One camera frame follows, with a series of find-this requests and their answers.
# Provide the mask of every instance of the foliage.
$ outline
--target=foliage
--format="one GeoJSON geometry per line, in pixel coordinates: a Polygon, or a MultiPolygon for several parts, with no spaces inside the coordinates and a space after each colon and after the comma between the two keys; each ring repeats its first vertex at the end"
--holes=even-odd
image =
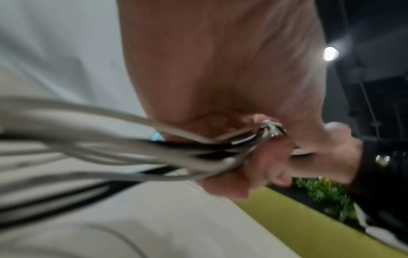
{"type": "Polygon", "coordinates": [[[293,187],[306,192],[315,203],[324,207],[324,211],[340,221],[357,220],[353,201],[342,185],[328,179],[293,179],[293,187]]]}

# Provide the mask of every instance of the white surface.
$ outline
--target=white surface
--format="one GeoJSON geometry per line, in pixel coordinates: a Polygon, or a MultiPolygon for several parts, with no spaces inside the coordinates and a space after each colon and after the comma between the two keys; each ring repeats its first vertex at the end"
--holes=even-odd
{"type": "MultiPolygon", "coordinates": [[[[125,72],[113,0],[0,0],[0,6],[0,95],[48,96],[144,114],[125,72]]],[[[90,123],[140,137],[153,132],[90,123]]],[[[111,168],[69,159],[0,178],[75,169],[111,168]]],[[[113,236],[78,224],[84,222],[119,231],[149,258],[298,257],[231,201],[191,182],[143,184],[90,208],[2,232],[0,257],[138,257],[113,236]]]]}

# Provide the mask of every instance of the sleeve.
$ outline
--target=sleeve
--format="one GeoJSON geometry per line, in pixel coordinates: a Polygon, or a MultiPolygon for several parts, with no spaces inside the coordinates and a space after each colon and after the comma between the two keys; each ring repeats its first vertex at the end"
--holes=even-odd
{"type": "Polygon", "coordinates": [[[360,224],[367,227],[367,233],[373,228],[390,233],[398,242],[394,246],[402,244],[400,249],[408,250],[408,142],[386,139],[363,142],[360,168],[348,186],[358,210],[365,214],[365,221],[360,224]]]}

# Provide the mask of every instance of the ceiling light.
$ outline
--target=ceiling light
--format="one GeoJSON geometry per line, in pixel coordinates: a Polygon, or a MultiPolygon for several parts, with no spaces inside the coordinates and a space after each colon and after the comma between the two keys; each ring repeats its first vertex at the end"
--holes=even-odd
{"type": "Polygon", "coordinates": [[[339,51],[333,47],[327,47],[324,50],[323,57],[326,61],[332,61],[339,57],[339,51]]]}

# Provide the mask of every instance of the ceiling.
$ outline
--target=ceiling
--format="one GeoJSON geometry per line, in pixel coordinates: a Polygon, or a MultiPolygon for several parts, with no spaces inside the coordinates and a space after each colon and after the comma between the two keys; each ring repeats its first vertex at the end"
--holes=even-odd
{"type": "Polygon", "coordinates": [[[316,5],[327,44],[340,52],[329,65],[328,98],[341,101],[329,96],[337,83],[355,130],[408,138],[408,1],[317,0],[316,5]]]}

